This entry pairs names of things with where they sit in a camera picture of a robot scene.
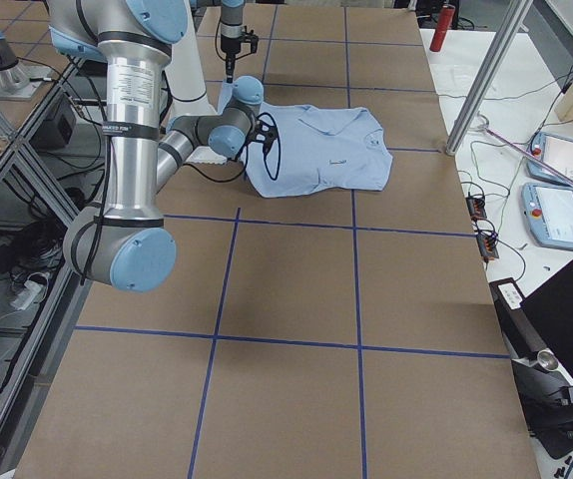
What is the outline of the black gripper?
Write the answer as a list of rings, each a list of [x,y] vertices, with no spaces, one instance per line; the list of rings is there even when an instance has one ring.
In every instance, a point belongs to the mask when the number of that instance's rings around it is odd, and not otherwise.
[[[258,50],[259,36],[245,25],[230,25],[220,22],[220,52],[224,55],[225,80],[234,80],[238,60],[253,55]]]

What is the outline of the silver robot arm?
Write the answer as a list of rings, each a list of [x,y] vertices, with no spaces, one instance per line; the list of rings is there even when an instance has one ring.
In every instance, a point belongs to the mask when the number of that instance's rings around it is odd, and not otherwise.
[[[66,232],[66,263],[82,279],[152,290],[177,257],[155,205],[157,191],[195,149],[232,158],[254,140],[264,86],[241,76],[221,113],[177,117],[162,135],[163,70],[193,24],[187,2],[51,1],[48,9],[58,52],[107,64],[104,186]]]
[[[235,78],[239,60],[258,51],[259,36],[244,24],[243,0],[191,1],[193,13],[207,7],[220,7],[220,18],[214,35],[215,50],[225,65],[225,81],[231,84]]]

